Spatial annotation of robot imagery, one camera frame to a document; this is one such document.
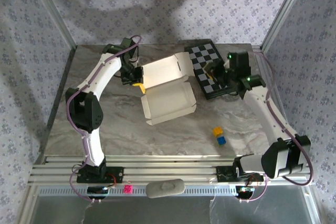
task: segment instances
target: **lavender wallpaper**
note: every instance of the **lavender wallpaper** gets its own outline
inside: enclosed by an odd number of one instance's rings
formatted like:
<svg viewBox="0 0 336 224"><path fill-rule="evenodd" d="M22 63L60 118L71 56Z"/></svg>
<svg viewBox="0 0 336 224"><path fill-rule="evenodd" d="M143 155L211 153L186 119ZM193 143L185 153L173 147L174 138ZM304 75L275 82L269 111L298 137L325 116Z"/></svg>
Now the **lavender wallpaper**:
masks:
<svg viewBox="0 0 336 224"><path fill-rule="evenodd" d="M40 0L0 4L0 223L13 223L70 49Z"/></svg>
<svg viewBox="0 0 336 224"><path fill-rule="evenodd" d="M284 0L53 0L78 44L263 41Z"/></svg>
<svg viewBox="0 0 336 224"><path fill-rule="evenodd" d="M311 139L315 182L336 223L336 0L297 0L268 58L289 122Z"/></svg>

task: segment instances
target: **yellow block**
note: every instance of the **yellow block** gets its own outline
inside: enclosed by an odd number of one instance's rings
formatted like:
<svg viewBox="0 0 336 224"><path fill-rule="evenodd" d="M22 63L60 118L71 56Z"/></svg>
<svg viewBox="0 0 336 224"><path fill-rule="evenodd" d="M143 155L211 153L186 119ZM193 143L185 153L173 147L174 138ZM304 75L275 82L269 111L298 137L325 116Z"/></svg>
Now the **yellow block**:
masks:
<svg viewBox="0 0 336 224"><path fill-rule="evenodd" d="M206 74L212 81L214 80L210 74L208 74L207 72L205 72L205 74Z"/></svg>
<svg viewBox="0 0 336 224"><path fill-rule="evenodd" d="M214 135L215 135L215 137L218 137L221 134L223 134L223 129L221 127L215 127L214 128Z"/></svg>
<svg viewBox="0 0 336 224"><path fill-rule="evenodd" d="M145 94L146 89L145 89L145 86L142 83L135 83L135 84L133 84L133 86L140 87L142 93Z"/></svg>

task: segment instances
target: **blue block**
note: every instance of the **blue block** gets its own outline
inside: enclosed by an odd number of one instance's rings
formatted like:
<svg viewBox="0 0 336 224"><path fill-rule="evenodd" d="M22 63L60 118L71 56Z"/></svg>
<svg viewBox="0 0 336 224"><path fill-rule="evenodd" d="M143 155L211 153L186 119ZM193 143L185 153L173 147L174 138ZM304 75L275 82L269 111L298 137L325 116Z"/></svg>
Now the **blue block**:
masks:
<svg viewBox="0 0 336 224"><path fill-rule="evenodd" d="M225 137L223 137L223 136L218 137L217 141L218 141L219 145L223 145L223 144L226 143Z"/></svg>

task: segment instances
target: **marble tabletop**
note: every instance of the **marble tabletop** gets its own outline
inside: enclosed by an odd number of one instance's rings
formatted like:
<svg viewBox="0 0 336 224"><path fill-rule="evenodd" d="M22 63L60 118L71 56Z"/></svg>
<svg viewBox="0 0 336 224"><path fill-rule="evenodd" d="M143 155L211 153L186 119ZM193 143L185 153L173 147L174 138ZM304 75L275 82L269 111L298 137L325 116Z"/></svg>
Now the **marble tabletop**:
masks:
<svg viewBox="0 0 336 224"><path fill-rule="evenodd" d="M186 44L141 45L139 64L184 51ZM257 62L249 44L219 44L224 57L228 51L246 49L250 53L252 74L258 72ZM71 64L65 91L83 82L97 64L103 46L78 46ZM106 155L223 155L235 156L263 153L268 142L251 109L239 98L223 95L206 100L195 77L190 77L196 97L196 111L189 115L154 126L146 123L138 87L123 86L112 78L104 90L100 104L104 118L100 127L101 145ZM83 155L80 135L66 117L65 96L62 96L49 135L45 155ZM227 143L219 146L212 130L221 126Z"/></svg>

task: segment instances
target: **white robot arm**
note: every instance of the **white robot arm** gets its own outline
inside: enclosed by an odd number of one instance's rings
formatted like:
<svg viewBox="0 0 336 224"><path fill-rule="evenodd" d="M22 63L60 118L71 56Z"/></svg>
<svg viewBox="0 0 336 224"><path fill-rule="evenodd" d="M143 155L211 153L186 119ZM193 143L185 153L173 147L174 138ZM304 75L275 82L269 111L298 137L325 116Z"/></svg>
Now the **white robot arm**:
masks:
<svg viewBox="0 0 336 224"><path fill-rule="evenodd" d="M90 75L82 82L80 85L77 86L78 89L83 88L85 85L88 87L83 90L84 93L92 92L93 95L96 96L97 100L100 100L100 96L105 89L106 85L109 83L111 78L121 69L121 59L120 57L116 57L110 60L108 63L104 63L109 57L113 54L106 53L102 54L99 62L92 70ZM97 70L100 69L98 74L95 76L94 81L91 84L88 84L89 80L97 73ZM91 133L87 133L87 137L84 141L87 142L88 147L88 161L87 164L91 166L99 166L105 156L101 149L100 145L100 138L99 138L99 127L93 130Z"/></svg>
<svg viewBox="0 0 336 224"><path fill-rule="evenodd" d="M139 41L124 38L121 45L108 44L90 75L75 89L66 92L67 117L70 124L82 135L85 162L79 172L92 178L88 182L100 182L105 179L106 160L101 149L99 126L103 120L103 111L99 99L106 85L116 72L120 71L123 84L142 83L142 67L134 67L133 57Z"/></svg>
<svg viewBox="0 0 336 224"><path fill-rule="evenodd" d="M142 68L135 68L129 62L134 54L134 51L130 50L136 46L132 42L132 39L128 39L128 42L122 43L124 45L120 47L107 45L107 50L104 50L100 61L87 79L76 89L70 88L66 92L68 119L83 136L86 161L79 173L81 179L87 178L86 183L106 182L108 167L106 168L99 138L99 126L103 117L99 99L104 88L118 71L121 72L123 84L142 83ZM246 174L259 173L266 174L269 178L277 178L300 172L307 162L312 175L311 163L307 156L309 139L307 136L299 136L286 122L269 97L262 78L251 75L248 53L233 53L229 54L228 58L230 68L225 69L224 62L219 60L206 65L204 70L222 87L234 88L253 110L266 133L270 148L263 155L236 158L232 166L224 169L229 171L229 174L223 174L224 177L231 177L232 181L237 181L237 178Z"/></svg>

